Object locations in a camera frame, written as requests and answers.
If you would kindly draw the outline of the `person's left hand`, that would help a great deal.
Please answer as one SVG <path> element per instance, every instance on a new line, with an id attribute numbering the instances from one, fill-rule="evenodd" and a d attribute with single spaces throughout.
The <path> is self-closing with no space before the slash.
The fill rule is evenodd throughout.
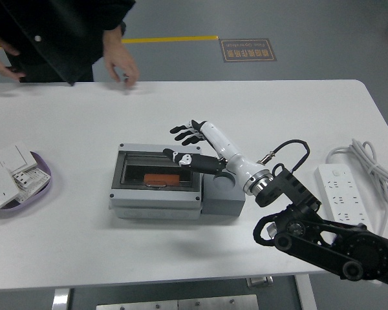
<path id="1" fill-rule="evenodd" d="M 122 27 L 118 25 L 112 30 L 105 30 L 102 36 L 103 60 L 110 77 L 121 82 L 115 68 L 122 71 L 124 83 L 127 87 L 134 87 L 140 77 L 139 69 L 131 53 L 122 43 Z"/>

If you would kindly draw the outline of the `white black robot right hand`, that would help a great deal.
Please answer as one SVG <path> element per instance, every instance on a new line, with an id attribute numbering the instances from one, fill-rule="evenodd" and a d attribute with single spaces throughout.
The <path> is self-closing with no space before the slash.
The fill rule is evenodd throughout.
<path id="1" fill-rule="evenodd" d="M 234 143 L 209 121 L 198 123 L 191 120 L 185 125 L 172 128 L 170 133 L 176 134 L 175 140 L 181 141 L 183 146 L 207 141 L 217 153 L 214 158 L 164 149 L 164 155 L 183 169 L 212 175 L 227 170 L 236 175 L 242 190 L 249 196 L 258 195 L 274 178 L 262 164 L 247 159 Z"/>

